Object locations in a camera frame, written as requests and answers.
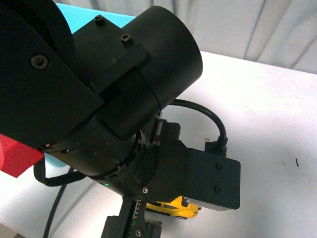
red object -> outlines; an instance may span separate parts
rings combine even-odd
[[[0,170],[6,174],[17,178],[42,158],[42,151],[0,134]]]

black cylindrical housing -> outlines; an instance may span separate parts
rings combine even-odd
[[[136,69],[161,109],[201,76],[203,62],[193,36],[165,8],[150,7],[123,30],[143,43],[147,57]]]
[[[136,135],[120,140],[97,116],[59,143],[43,150],[78,171],[98,176],[117,168],[136,147]]]
[[[128,139],[160,112],[151,89],[135,68],[103,91],[98,115],[122,139]]]

cable plug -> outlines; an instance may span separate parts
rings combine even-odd
[[[228,138],[225,139],[218,137],[217,141],[210,142],[209,138],[205,139],[205,152],[227,157],[227,144]]]

yellow toy car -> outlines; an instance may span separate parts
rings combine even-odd
[[[185,197],[179,196],[171,203],[147,203],[146,210],[186,220],[188,218],[195,218],[198,214],[198,211],[201,210],[201,207],[190,204],[187,202],[187,199]]]

white tabletop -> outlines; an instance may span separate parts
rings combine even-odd
[[[214,111],[228,134],[227,156],[241,163],[241,206],[202,209],[192,220],[146,213],[163,222],[161,238],[317,237],[317,75],[202,53],[202,77],[180,99]],[[218,131],[204,115],[169,106],[163,117],[181,124],[181,140],[203,150]],[[48,166],[48,176],[67,168]],[[58,188],[32,169],[18,179],[0,172],[0,223],[40,238]],[[67,187],[52,225],[53,238],[99,238],[121,197],[89,180]]]

